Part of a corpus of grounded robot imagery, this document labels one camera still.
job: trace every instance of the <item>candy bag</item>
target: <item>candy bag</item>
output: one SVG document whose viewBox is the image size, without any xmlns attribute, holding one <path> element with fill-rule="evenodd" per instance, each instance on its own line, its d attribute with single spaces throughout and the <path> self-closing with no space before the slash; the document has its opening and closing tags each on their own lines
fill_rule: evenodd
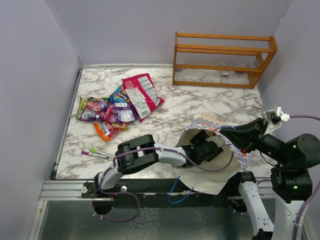
<svg viewBox="0 0 320 240">
<path fill-rule="evenodd" d="M 109 123 L 130 123 L 138 119 L 131 102 L 116 102 L 109 105 L 103 120 Z"/>
<path fill-rule="evenodd" d="M 108 106 L 108 98 L 80 97 L 76 118 L 83 122 L 102 121 Z"/>
<path fill-rule="evenodd" d="M 118 87 L 109 97 L 110 103 L 126 103 L 130 101 L 128 95 L 124 90 L 123 84 Z"/>
<path fill-rule="evenodd" d="M 123 88 L 136 109 L 140 122 L 165 100 L 157 96 L 155 85 L 148 73 L 122 79 Z"/>
<path fill-rule="evenodd" d="M 121 131 L 128 130 L 125 123 L 94 122 L 93 126 L 103 141 L 109 141 Z"/>
</svg>

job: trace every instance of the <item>marble surface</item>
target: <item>marble surface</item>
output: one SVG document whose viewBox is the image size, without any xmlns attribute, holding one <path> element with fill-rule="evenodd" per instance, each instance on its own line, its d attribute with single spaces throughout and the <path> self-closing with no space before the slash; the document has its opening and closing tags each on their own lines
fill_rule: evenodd
<svg viewBox="0 0 320 240">
<path fill-rule="evenodd" d="M 138 74 L 149 73 L 159 97 L 165 99 L 163 105 L 151 113 L 143 123 L 129 123 L 128 131 L 121 131 L 115 139 L 103 141 L 96 133 L 92 123 L 76 119 L 80 97 L 109 97 L 122 83 L 121 79 Z M 190 76 L 183 73 L 184 81 L 194 81 L 207 73 L 192 70 Z M 213 74 L 206 76 L 207 81 L 216 81 Z M 98 172 L 106 169 L 109 159 L 82 155 L 81 150 L 96 148 L 114 156 L 118 144 L 145 134 L 152 134 L 155 141 L 167 146 L 175 146 L 182 132 L 203 113 L 228 125 L 249 123 L 263 117 L 265 109 L 257 87 L 254 89 L 172 86 L 171 68 L 132 68 L 132 69 L 84 69 L 76 93 L 69 121 L 56 179 L 92 179 Z M 248 171 L 256 177 L 269 177 L 270 168 L 255 152 Z M 169 164 L 156 163 L 143 171 L 126 175 L 124 178 L 175 178 Z"/>
<path fill-rule="evenodd" d="M 222 72 L 228 72 L 228 76 L 222 76 Z M 249 85 L 246 72 L 219 71 L 210 69 L 178 68 L 175 73 L 176 81 L 203 82 L 203 83 L 228 83 Z"/>
</svg>

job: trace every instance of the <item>gray wall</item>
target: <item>gray wall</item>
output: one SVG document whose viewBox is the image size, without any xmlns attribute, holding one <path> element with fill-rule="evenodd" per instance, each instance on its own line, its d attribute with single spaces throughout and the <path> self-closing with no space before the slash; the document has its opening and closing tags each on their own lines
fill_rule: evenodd
<svg viewBox="0 0 320 240">
<path fill-rule="evenodd" d="M 291 1 L 46 0 L 85 65 L 172 64 L 175 31 L 270 36 Z"/>
<path fill-rule="evenodd" d="M 320 1 L 294 0 L 275 32 L 278 52 L 259 81 L 266 104 L 278 102 L 286 113 L 320 116 Z M 320 122 L 295 118 L 276 131 L 283 140 L 304 133 L 320 138 Z M 320 166 L 310 169 L 313 187 Z M 309 207 L 313 224 L 320 224 L 320 194 Z"/>
<path fill-rule="evenodd" d="M 0 239 L 28 239 L 79 59 L 43 0 L 0 7 Z"/>
</svg>

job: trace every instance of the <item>orange candy wrapper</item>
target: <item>orange candy wrapper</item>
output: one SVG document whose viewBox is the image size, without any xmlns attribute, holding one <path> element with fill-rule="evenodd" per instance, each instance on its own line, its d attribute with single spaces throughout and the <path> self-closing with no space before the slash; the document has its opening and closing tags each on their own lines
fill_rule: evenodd
<svg viewBox="0 0 320 240">
<path fill-rule="evenodd" d="M 128 130 L 125 123 L 95 122 L 93 126 L 103 141 L 115 138 L 121 130 Z"/>
</svg>

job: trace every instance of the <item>wooden rack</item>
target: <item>wooden rack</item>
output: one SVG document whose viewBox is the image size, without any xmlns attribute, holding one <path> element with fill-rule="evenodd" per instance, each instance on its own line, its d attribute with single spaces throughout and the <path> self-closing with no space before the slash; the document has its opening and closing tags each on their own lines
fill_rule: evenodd
<svg viewBox="0 0 320 240">
<path fill-rule="evenodd" d="M 247 41 L 266 41 L 269 48 L 260 47 L 239 47 L 239 46 L 213 46 L 213 45 L 194 45 L 179 44 L 178 38 L 201 38 L 201 39 L 227 39 L 227 40 L 247 40 Z M 193 86 L 210 86 L 210 87 L 229 87 L 229 88 L 246 88 L 255 87 L 260 77 L 266 70 L 278 50 L 278 46 L 274 36 L 237 36 L 237 35 L 213 35 L 213 34 L 196 34 L 196 33 L 180 33 L 175 32 L 175 47 L 173 59 L 173 85 L 193 85 Z M 255 56 L 259 61 L 259 66 L 236 67 L 236 66 L 215 66 L 215 65 L 189 65 L 177 64 L 177 53 L 198 53 L 198 54 L 226 54 L 226 55 L 246 55 Z M 267 53 L 267 57 L 263 60 L 262 53 Z M 231 83 L 214 83 L 214 82 L 192 82 L 192 81 L 175 81 L 177 69 L 210 69 L 247 72 L 249 84 L 231 84 Z"/>
</svg>

